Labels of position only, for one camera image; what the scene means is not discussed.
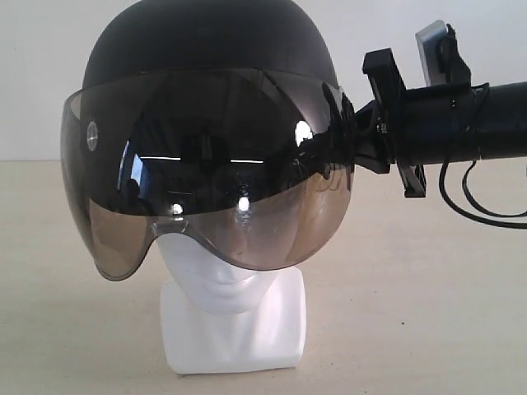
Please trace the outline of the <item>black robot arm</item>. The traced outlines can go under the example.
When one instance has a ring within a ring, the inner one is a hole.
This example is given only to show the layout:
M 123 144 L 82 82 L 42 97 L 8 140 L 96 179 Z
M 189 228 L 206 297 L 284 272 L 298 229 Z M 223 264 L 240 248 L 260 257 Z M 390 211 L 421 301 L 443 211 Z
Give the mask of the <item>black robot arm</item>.
M 397 166 L 408 198 L 427 194 L 424 166 L 526 155 L 526 84 L 453 83 L 408 89 L 391 49 L 365 55 L 374 99 L 356 113 L 356 165 Z

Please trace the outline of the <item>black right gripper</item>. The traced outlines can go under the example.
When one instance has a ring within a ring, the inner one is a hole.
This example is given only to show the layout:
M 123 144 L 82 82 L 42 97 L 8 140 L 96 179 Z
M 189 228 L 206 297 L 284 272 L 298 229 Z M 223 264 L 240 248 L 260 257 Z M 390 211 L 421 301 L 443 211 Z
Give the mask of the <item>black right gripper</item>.
M 375 174 L 388 174 L 396 165 L 406 198 L 424 198 L 427 179 L 421 165 L 409 159 L 405 136 L 406 86 L 390 48 L 365 55 L 362 71 L 367 75 L 374 99 L 353 115 L 352 125 L 361 132 L 355 163 Z

